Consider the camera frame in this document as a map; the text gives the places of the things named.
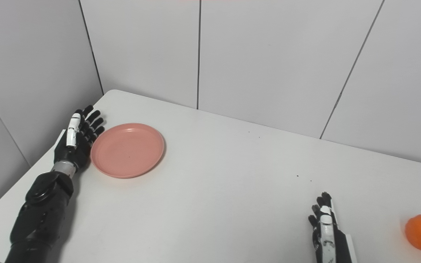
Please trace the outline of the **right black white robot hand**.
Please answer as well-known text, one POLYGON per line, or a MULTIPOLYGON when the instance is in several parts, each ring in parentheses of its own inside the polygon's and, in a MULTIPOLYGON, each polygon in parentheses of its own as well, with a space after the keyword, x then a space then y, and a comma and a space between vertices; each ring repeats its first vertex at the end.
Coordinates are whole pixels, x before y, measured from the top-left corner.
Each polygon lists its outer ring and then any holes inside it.
POLYGON ((357 263, 352 237, 340 230, 334 203, 329 193, 317 197, 308 221, 318 263, 357 263))

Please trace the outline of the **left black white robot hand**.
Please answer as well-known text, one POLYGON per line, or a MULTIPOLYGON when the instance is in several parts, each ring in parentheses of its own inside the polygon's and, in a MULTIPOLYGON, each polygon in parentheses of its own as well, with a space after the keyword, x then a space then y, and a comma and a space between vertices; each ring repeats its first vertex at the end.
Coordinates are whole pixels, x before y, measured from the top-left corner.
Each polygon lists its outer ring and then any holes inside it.
POLYGON ((82 170, 91 155, 92 145, 105 131, 100 110, 92 105, 76 110, 54 150, 54 170, 73 175, 82 170))

